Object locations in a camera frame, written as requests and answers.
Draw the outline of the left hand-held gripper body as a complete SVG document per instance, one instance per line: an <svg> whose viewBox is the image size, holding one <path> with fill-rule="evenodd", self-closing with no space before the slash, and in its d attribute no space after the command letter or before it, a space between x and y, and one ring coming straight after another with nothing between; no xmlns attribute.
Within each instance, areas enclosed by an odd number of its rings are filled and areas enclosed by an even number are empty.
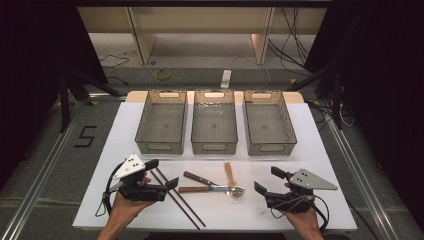
<svg viewBox="0 0 424 240"><path fill-rule="evenodd" d="M164 201L166 188L144 180L145 163L137 154L130 154L112 171L107 192L119 191L125 199L132 201Z"/></svg>

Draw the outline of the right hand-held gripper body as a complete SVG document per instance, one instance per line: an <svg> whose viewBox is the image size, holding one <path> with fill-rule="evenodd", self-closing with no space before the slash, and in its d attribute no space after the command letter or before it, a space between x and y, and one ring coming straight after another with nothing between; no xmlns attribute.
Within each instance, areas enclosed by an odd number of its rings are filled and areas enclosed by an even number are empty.
<svg viewBox="0 0 424 240"><path fill-rule="evenodd" d="M306 169L286 172L284 178L289 191L284 194L268 192L264 195L267 207L291 213L305 213L315 201L314 190L337 190L338 187Z"/></svg>

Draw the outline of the brown-handled metal fork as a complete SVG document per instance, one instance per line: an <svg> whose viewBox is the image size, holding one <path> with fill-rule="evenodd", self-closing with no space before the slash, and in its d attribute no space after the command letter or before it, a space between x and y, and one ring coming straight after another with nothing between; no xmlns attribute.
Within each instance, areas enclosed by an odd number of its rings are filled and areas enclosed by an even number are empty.
<svg viewBox="0 0 424 240"><path fill-rule="evenodd" d="M242 187L228 187L228 186L210 186L210 187L179 187L179 193L195 193L195 192L222 192L226 195L238 198L244 195L245 189Z"/></svg>

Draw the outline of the brown-handled knife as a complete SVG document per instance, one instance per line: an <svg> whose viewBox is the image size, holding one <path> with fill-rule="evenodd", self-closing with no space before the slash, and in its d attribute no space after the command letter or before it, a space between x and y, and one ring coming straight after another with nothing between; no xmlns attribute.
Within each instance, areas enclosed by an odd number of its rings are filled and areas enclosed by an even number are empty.
<svg viewBox="0 0 424 240"><path fill-rule="evenodd" d="M219 186L219 185L215 184L214 182L212 182L212 181L210 181L208 179L202 178L202 177L200 177L200 176L198 176L196 174L193 174L191 172L188 172L188 171L185 171L184 172L184 176L187 177L187 178L189 178L189 179L191 179L191 180L194 180L194 181L203 183L204 184L203 187Z"/></svg>

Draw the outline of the light wooden spoon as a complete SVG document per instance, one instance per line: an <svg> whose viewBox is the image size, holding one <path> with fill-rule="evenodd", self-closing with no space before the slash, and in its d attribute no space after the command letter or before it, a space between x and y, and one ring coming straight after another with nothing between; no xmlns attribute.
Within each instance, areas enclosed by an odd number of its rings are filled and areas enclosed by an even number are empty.
<svg viewBox="0 0 424 240"><path fill-rule="evenodd" d="M225 167L226 175L228 177L228 186L229 186L230 196L233 198L242 197L244 195L244 189L236 185L231 164L229 162L226 162L224 164L224 167Z"/></svg>

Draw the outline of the dark brown chopstick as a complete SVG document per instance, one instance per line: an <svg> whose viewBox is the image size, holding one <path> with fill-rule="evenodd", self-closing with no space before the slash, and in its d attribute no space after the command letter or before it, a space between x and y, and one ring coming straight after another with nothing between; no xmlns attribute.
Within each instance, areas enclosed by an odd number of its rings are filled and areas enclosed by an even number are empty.
<svg viewBox="0 0 424 240"><path fill-rule="evenodd" d="M206 227L204 221L199 217L199 215L194 211L194 209L189 205L189 203L183 198L183 196L173 189L173 194L178 197L178 202L184 207L184 209L189 213L189 215L195 220L199 227Z"/></svg>
<svg viewBox="0 0 424 240"><path fill-rule="evenodd" d="M184 213L184 215L190 220L197 230L200 230L200 227L195 222L195 220L189 215L189 213L184 209L184 207L178 202L178 200L173 196L169 189L165 186L164 182L155 174L153 170L150 170L149 173L155 178L155 180L167 190L167 195L174 201L174 203L179 207L179 209Z"/></svg>

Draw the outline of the smoky clear plastic bin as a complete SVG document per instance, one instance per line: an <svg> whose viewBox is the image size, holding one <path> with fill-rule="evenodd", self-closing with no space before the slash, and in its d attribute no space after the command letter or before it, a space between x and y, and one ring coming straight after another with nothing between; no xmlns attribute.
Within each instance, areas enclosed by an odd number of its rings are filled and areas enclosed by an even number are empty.
<svg viewBox="0 0 424 240"><path fill-rule="evenodd" d="M238 133L233 91L195 91L191 143L194 154L236 153Z"/></svg>
<svg viewBox="0 0 424 240"><path fill-rule="evenodd" d="M289 156L296 134L281 91L245 91L244 120L249 156Z"/></svg>
<svg viewBox="0 0 424 240"><path fill-rule="evenodd" d="M140 152L181 155L186 113L186 91L150 90L135 135Z"/></svg>

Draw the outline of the person's left hand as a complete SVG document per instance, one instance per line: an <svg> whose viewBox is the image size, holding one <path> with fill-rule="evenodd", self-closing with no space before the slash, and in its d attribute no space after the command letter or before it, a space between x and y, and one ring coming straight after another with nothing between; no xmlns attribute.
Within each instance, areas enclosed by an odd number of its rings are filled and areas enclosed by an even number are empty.
<svg viewBox="0 0 424 240"><path fill-rule="evenodd" d="M132 201L125 199L120 192L115 196L110 217L115 220L132 221L145 208L154 204L154 201Z"/></svg>

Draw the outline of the person's right hand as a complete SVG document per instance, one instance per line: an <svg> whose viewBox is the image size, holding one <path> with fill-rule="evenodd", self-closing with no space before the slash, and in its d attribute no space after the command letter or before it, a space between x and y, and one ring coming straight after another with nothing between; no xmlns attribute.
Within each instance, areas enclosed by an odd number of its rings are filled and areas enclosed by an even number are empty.
<svg viewBox="0 0 424 240"><path fill-rule="evenodd" d="M313 208L305 213L286 212L285 217L300 232L319 230L317 213Z"/></svg>

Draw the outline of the white table cover sheet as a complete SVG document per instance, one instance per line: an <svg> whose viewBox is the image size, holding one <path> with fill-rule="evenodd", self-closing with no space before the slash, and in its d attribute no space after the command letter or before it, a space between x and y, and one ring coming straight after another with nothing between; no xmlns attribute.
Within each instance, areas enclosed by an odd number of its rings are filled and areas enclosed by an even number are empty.
<svg viewBox="0 0 424 240"><path fill-rule="evenodd" d="M144 105L120 105L109 136L101 153L73 226L84 230L102 228L108 216L98 208L102 193L112 170L132 153L138 153L135 133ZM338 180L319 136L309 107L304 103L287 106L297 137L297 144L289 156L251 157L247 154L243 107L236 106L239 142L234 155L206 156L192 153L191 142L184 143L184 153L177 156L158 156L160 178L179 178L181 186L197 183L183 176L185 171L209 179L218 185L228 183L224 164L229 162L236 183L245 189L242 197L234 199L220 192L188 193L183 198L189 203L206 227L201 231L215 232L279 232L290 231L285 218L276 219L266 206L263 196L254 190L254 182L270 192L284 193L285 181L271 174L277 166L286 172L307 169L319 177L337 184ZM130 225L143 231L195 232L197 229L170 196L144 210Z"/></svg>

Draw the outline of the yellow tape roll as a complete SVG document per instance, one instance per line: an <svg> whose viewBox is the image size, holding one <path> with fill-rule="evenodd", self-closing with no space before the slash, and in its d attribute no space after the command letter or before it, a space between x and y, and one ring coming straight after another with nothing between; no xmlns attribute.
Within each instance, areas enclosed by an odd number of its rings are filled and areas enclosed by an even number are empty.
<svg viewBox="0 0 424 240"><path fill-rule="evenodd" d="M158 81L165 81L170 78L171 71L169 69L159 69L154 73L154 75Z"/></svg>

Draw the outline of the black metal stand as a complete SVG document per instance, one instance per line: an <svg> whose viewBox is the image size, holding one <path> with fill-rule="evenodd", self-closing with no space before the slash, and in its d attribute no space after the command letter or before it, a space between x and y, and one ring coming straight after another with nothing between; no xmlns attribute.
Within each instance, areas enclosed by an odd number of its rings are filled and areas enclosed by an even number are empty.
<svg viewBox="0 0 424 240"><path fill-rule="evenodd" d="M60 129L61 133L67 129L71 120L68 92L71 92L77 101L86 101L89 98L89 93L84 87L85 84L92 85L113 97L124 96L124 93L120 93L119 91L109 87L106 83L102 83L86 73L76 70L66 71L59 78L59 96L62 120Z"/></svg>
<svg viewBox="0 0 424 240"><path fill-rule="evenodd" d="M313 73L299 84L291 86L287 89L288 92L295 92L303 87L313 83L316 80L321 80L318 89L323 90L327 86L332 94L332 119L339 130L342 129L341 122L341 83L340 75L338 74L338 67L335 61L330 61L322 69Z"/></svg>

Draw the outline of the dark curtain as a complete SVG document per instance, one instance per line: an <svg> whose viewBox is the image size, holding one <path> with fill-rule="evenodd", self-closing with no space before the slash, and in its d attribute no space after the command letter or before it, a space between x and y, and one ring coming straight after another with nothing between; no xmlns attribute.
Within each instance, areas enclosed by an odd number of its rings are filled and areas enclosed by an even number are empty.
<svg viewBox="0 0 424 240"><path fill-rule="evenodd" d="M424 233L424 0L330 0L306 62L338 73L377 161Z"/></svg>
<svg viewBox="0 0 424 240"><path fill-rule="evenodd" d="M82 72L105 83L78 8L50 0L0 0L0 189L35 139L60 92Z"/></svg>

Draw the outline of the beige wooden shelf unit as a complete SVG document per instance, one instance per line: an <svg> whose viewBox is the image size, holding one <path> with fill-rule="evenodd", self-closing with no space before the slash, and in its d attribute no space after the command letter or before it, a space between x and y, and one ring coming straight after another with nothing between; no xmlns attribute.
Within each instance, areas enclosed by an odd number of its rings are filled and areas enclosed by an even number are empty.
<svg viewBox="0 0 424 240"><path fill-rule="evenodd" d="M318 33L326 10L300 7L80 7L89 33L130 33L139 61L147 63L159 33L250 34L256 61L265 62L272 34Z"/></svg>

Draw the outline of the aluminium floor rail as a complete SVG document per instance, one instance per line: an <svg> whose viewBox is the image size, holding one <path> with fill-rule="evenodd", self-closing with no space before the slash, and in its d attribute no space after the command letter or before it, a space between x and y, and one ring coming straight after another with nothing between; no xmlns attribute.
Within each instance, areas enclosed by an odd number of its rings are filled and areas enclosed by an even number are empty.
<svg viewBox="0 0 424 240"><path fill-rule="evenodd" d="M0 240L17 240L37 199L42 193L73 131L81 113L71 112L71 120L60 132L58 114L54 113L42 125L42 130L25 152L5 187L0 191Z"/></svg>
<svg viewBox="0 0 424 240"><path fill-rule="evenodd" d="M394 225L377 197L371 182L368 180L364 170L361 168L359 161L354 154L345 134L335 124L334 120L326 116L327 125L335 138L339 149L348 165L353 178L361 192L361 195L379 229L383 240L400 240Z"/></svg>

